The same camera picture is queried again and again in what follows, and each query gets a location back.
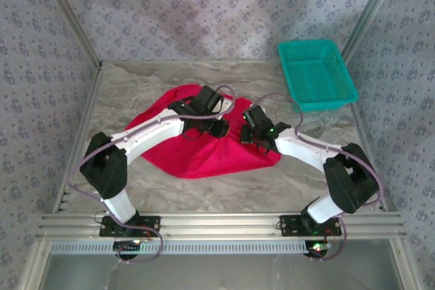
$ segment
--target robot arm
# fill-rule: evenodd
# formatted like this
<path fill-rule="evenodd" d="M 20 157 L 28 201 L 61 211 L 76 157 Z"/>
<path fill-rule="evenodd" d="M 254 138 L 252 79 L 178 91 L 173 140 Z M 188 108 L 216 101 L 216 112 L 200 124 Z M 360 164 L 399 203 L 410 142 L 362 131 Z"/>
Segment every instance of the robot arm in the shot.
<path fill-rule="evenodd" d="M 80 172 L 98 191 L 109 210 L 122 223 L 132 224 L 137 212 L 125 191 L 127 166 L 143 152 L 189 129 L 206 130 L 217 138 L 226 136 L 229 125 L 221 116 L 203 120 L 186 116 L 213 115 L 227 110 L 231 103 L 204 86 L 197 96 L 171 103 L 152 119 L 129 130 L 111 136 L 99 132 L 92 137 L 86 156 L 110 142 L 118 142 L 87 161 Z"/>
<path fill-rule="evenodd" d="M 325 174 L 329 192 L 301 212 L 302 224 L 308 230 L 315 230 L 343 212 L 355 213 L 378 192 L 377 182 L 363 166 L 334 151 L 342 149 L 370 165 L 359 145 L 350 143 L 341 147 L 299 134 L 304 140 L 323 145 L 325 149 L 310 145 L 301 141 L 291 126 L 282 122 L 274 125 L 258 105 L 250 107 L 243 117 L 247 125 L 242 127 L 242 143 L 256 143 L 268 151 L 293 156 Z"/>

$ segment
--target red fabric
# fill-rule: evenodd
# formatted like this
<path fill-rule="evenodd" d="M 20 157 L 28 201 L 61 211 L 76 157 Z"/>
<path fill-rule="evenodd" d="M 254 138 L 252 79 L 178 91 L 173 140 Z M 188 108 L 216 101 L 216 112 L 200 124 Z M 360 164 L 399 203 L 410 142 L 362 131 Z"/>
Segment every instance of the red fabric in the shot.
<path fill-rule="evenodd" d="M 199 85 L 191 84 L 169 90 L 147 111 L 138 115 L 126 129 L 153 118 L 174 101 L 197 95 L 200 89 Z M 251 102 L 245 98 L 236 100 L 235 108 L 224 116 L 230 123 L 226 137 L 216 139 L 204 133 L 197 139 L 189 140 L 180 135 L 158 144 L 142 156 L 170 175 L 189 179 L 273 166 L 281 158 L 278 153 L 269 152 L 264 155 L 264 150 L 261 149 L 257 153 L 255 145 L 240 142 L 241 125 L 244 123 L 242 112 L 250 105 Z M 198 134 L 197 130 L 185 133 L 190 138 L 195 138 Z"/>

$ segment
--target table surface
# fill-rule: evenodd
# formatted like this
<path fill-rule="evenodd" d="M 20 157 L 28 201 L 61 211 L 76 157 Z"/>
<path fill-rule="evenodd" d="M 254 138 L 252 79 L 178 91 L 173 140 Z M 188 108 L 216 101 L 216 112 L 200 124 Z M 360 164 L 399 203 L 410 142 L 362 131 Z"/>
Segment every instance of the table surface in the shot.
<path fill-rule="evenodd" d="M 237 96 L 252 100 L 268 92 L 288 94 L 278 62 L 105 63 L 101 74 L 88 141 L 99 131 L 113 134 L 124 130 L 163 93 L 181 84 L 229 84 Z M 285 100 L 270 99 L 263 107 L 275 123 L 295 126 L 299 121 Z M 306 113 L 301 131 L 329 143 L 360 143 L 350 106 Z M 74 183 L 93 191 L 80 174 Z M 139 211 L 296 212 L 324 194 L 327 186 L 318 170 L 291 157 L 282 157 L 274 167 L 193 180 L 168 175 L 139 157 L 128 166 L 126 190 Z M 69 212 L 100 209 L 98 202 L 75 192 L 67 207 Z"/>

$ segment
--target patterned wallpaper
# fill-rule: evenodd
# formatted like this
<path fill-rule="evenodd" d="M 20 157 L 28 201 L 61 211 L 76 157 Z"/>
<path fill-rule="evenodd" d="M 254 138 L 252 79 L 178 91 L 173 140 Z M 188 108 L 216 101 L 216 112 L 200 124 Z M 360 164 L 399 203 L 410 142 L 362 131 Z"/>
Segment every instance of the patterned wallpaper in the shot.
<path fill-rule="evenodd" d="M 367 0 L 69 0 L 102 60 L 265 59 L 290 39 L 342 48 Z"/>
<path fill-rule="evenodd" d="M 435 289 L 435 0 L 385 0 L 349 64 L 387 194 Z"/>
<path fill-rule="evenodd" d="M 52 210 L 91 66 L 52 0 L 0 0 L 0 289 L 15 289 Z"/>

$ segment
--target teal basket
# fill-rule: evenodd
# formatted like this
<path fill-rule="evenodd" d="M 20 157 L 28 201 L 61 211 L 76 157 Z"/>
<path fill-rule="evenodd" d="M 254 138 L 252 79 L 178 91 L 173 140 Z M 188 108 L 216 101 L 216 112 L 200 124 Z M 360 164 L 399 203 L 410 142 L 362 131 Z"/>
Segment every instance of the teal basket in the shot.
<path fill-rule="evenodd" d="M 358 92 L 331 40 L 290 41 L 278 45 L 285 79 L 302 111 L 339 109 L 358 100 Z"/>

